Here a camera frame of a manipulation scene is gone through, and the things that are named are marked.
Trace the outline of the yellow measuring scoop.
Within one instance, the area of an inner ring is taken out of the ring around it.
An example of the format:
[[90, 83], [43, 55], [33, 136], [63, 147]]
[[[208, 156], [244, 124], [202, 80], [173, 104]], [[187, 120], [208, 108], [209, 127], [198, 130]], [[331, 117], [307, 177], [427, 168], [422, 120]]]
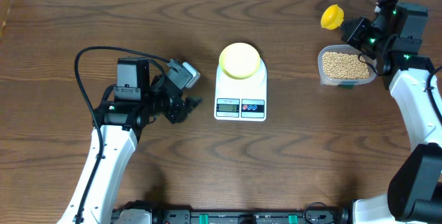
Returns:
[[335, 30], [341, 26], [344, 21], [344, 12], [337, 4], [328, 7], [320, 20], [322, 28]]

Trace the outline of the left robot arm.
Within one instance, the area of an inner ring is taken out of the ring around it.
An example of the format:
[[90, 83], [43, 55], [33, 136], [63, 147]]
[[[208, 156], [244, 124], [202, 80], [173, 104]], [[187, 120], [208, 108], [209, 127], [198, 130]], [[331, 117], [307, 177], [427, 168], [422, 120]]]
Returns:
[[122, 176], [143, 128], [159, 115], [172, 124], [183, 122], [201, 102], [198, 97], [182, 97], [200, 73], [174, 59], [167, 66], [166, 71], [143, 57], [118, 60], [117, 83], [105, 90], [92, 110], [90, 150], [60, 223], [110, 223]]

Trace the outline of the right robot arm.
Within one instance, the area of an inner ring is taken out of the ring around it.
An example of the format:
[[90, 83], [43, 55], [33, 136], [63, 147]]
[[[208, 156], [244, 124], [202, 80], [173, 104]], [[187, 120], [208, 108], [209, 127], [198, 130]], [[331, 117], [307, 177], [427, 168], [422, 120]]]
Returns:
[[339, 24], [343, 41], [377, 61], [411, 147], [386, 194], [354, 201], [351, 223], [441, 222], [441, 96], [436, 69], [419, 55], [427, 18], [423, 6], [386, 3], [373, 21], [360, 17]]

